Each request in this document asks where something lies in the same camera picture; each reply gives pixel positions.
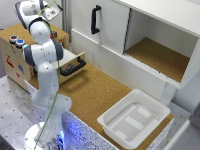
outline empty plastic tray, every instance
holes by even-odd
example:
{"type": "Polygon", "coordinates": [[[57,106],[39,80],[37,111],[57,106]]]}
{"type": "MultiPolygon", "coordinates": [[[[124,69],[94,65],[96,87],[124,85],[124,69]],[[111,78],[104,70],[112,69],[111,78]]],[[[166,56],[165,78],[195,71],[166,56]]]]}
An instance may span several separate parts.
{"type": "Polygon", "coordinates": [[[169,108],[135,89],[97,120],[105,133],[118,144],[126,149],[135,149],[169,113],[169,108]]]}

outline robotic arm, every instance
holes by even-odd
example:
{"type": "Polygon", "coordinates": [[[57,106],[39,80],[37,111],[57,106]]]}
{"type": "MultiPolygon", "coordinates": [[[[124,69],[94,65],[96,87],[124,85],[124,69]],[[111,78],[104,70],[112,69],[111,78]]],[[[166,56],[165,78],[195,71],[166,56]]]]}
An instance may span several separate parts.
{"type": "Polygon", "coordinates": [[[61,7],[58,6],[59,9],[50,8],[43,0],[31,0],[18,2],[14,8],[23,27],[29,30],[34,41],[38,43],[23,46],[23,56],[25,61],[29,65],[37,67],[38,71],[40,89],[32,95],[32,103],[46,108],[46,119],[49,118],[44,130],[42,131],[41,128],[34,139],[31,140],[29,138],[29,141],[26,141],[29,144],[25,144],[25,150],[30,149],[31,143],[36,143],[40,135],[41,137],[37,148],[35,149],[35,145],[33,145],[31,150],[55,150],[55,144],[49,143],[53,141],[55,143],[55,139],[62,132],[61,115],[63,112],[69,111],[72,106],[69,97],[61,94],[57,95],[59,89],[58,75],[56,69],[50,63],[63,58],[63,47],[58,41],[50,38],[51,32],[48,23],[49,20],[59,14],[61,7]],[[56,95],[57,101],[52,109],[56,95]]]}

